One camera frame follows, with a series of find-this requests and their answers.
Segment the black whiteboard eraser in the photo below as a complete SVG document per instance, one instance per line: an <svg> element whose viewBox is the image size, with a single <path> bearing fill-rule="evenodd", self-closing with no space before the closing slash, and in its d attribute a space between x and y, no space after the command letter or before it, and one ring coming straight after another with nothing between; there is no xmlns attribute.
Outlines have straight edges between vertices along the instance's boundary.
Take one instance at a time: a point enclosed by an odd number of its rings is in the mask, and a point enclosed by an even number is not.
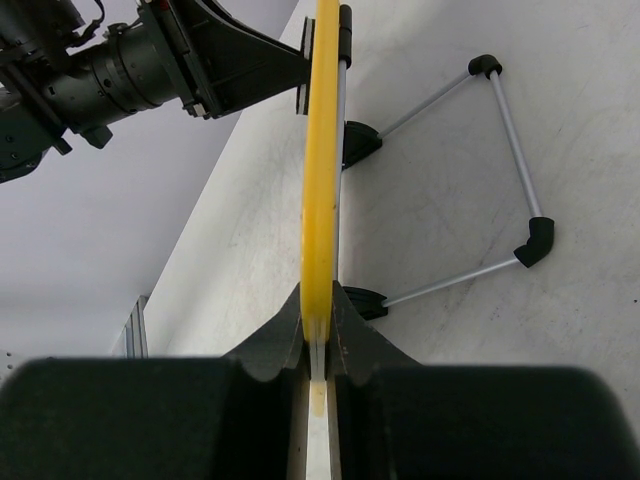
<svg viewBox="0 0 640 480"><path fill-rule="evenodd" d="M306 17L303 25L301 39L301 53L306 62L306 71L304 81L298 86L296 93L296 114L307 115L309 111L310 85L311 85L311 68L313 57L313 45L315 37L316 20Z"/></svg>

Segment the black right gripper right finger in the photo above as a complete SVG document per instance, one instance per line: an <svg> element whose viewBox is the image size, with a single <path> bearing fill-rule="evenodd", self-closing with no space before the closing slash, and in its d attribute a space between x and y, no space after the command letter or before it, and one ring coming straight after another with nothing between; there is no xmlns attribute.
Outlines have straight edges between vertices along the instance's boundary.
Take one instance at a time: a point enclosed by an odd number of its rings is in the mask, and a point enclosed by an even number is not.
<svg viewBox="0 0 640 480"><path fill-rule="evenodd" d="M422 384L429 371L365 321L339 282L333 283L328 383L350 388Z"/></svg>

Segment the yellow framed whiteboard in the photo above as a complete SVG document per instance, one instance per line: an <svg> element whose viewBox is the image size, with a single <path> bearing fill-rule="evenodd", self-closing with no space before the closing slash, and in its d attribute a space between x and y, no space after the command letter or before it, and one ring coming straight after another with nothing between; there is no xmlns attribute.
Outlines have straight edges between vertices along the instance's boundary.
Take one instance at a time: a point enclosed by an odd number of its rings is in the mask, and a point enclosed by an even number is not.
<svg viewBox="0 0 640 480"><path fill-rule="evenodd" d="M337 165L339 10L317 3L301 215L300 310L305 340L323 345L332 308Z"/></svg>

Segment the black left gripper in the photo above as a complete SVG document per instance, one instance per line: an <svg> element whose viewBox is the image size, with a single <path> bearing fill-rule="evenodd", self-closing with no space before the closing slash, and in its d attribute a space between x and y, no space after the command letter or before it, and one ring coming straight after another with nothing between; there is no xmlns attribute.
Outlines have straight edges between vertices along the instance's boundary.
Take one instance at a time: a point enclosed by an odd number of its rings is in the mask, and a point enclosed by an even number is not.
<svg viewBox="0 0 640 480"><path fill-rule="evenodd" d="M304 81L300 50L237 21L217 1L141 1L137 13L104 33L107 120L175 98L193 117L219 118Z"/></svg>

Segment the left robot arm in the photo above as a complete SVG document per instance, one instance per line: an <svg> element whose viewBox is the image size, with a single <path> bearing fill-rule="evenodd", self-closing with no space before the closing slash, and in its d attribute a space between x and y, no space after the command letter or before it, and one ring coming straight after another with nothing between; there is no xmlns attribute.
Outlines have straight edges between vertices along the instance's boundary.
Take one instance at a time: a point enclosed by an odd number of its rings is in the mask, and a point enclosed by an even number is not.
<svg viewBox="0 0 640 480"><path fill-rule="evenodd" d="M142 1L132 23L85 23L69 1L1 5L1 178L33 172L65 133L103 148L111 125L179 99L221 118L309 82L311 54L214 1Z"/></svg>

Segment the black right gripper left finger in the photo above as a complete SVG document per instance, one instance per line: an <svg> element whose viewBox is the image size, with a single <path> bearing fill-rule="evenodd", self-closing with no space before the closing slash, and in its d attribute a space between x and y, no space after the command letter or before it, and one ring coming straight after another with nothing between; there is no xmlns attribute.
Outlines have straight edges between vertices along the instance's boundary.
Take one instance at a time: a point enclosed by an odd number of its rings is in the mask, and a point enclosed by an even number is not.
<svg viewBox="0 0 640 480"><path fill-rule="evenodd" d="M303 334L300 285L280 310L221 359L225 383L244 380L267 384L282 380L306 384L306 345Z"/></svg>

